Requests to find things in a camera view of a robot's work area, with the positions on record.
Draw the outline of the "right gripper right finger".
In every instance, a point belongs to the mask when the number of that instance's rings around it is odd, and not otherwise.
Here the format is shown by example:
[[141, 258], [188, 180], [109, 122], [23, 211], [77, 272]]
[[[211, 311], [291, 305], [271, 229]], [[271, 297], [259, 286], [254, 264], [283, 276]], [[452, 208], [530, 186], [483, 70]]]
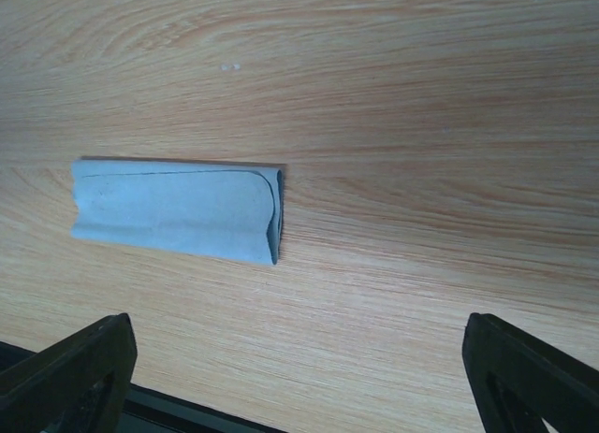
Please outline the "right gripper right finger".
[[501, 318], [470, 315], [462, 360], [487, 432], [598, 430], [598, 371]]

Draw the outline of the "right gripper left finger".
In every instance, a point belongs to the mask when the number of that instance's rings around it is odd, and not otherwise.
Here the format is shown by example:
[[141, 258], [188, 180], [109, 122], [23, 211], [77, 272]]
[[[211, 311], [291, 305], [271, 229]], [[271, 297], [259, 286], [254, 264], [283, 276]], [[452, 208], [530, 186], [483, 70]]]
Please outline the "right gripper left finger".
[[106, 316], [1, 371], [3, 432], [113, 432], [137, 360], [126, 313]]

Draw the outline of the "blue cleaning cloth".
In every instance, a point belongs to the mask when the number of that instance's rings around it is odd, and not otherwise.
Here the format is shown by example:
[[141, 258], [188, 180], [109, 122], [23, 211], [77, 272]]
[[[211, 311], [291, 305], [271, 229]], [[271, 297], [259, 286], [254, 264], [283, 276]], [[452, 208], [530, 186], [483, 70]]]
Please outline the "blue cleaning cloth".
[[80, 159], [74, 238], [272, 266], [283, 170], [202, 162]]

